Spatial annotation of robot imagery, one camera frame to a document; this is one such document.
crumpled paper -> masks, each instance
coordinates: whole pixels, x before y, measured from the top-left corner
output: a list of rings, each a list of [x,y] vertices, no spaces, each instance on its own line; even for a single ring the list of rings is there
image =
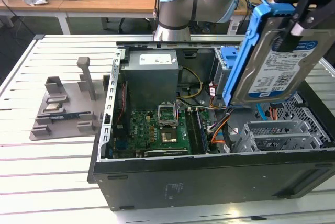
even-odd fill
[[[22,0],[22,1],[24,1],[26,4],[28,4],[30,6],[35,6],[35,5],[48,3],[47,0]]]

wooden desk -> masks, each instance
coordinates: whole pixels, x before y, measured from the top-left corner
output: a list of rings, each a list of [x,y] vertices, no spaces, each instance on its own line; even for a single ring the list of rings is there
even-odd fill
[[[152,13],[154,0],[64,0],[60,11]]]
[[[103,26],[105,17],[118,18],[153,18],[154,0],[48,0],[49,3],[35,7],[22,0],[5,0],[7,5],[18,16],[51,16],[57,17],[64,34],[70,34],[68,17],[100,17]],[[234,25],[247,14],[247,4],[240,1],[232,17]],[[11,16],[12,13],[0,2],[0,16]]]

green circuit board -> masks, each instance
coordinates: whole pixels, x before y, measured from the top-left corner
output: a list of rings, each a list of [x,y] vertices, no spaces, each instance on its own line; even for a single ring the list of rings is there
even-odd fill
[[[127,138],[118,138],[113,153],[118,158],[142,157],[144,152],[153,150],[187,151],[192,154],[189,132],[186,124],[185,110],[178,111],[177,126],[160,127],[158,111],[134,110],[130,113],[130,124]],[[210,124],[209,113],[199,111],[203,128]],[[161,111],[161,120],[174,120],[173,110]]]
[[[171,120],[174,115],[163,115],[163,120]],[[158,124],[157,110],[132,111],[130,118],[130,139],[128,150],[178,148],[190,150],[187,134],[185,112],[178,115],[179,125],[176,127],[176,142],[162,142],[162,129]]]

motherboard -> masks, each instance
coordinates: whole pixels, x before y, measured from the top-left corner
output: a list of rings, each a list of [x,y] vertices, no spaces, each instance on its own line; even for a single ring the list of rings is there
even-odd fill
[[[204,154],[209,118],[206,110],[177,110],[174,104],[133,110],[127,136],[116,138],[110,153],[115,158]]]

hard drive label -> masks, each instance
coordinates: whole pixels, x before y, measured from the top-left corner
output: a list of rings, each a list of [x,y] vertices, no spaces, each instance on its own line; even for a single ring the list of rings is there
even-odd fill
[[[317,41],[302,41],[292,52],[270,50],[249,89],[250,97],[272,97],[284,92],[299,72],[299,62],[310,55]]]

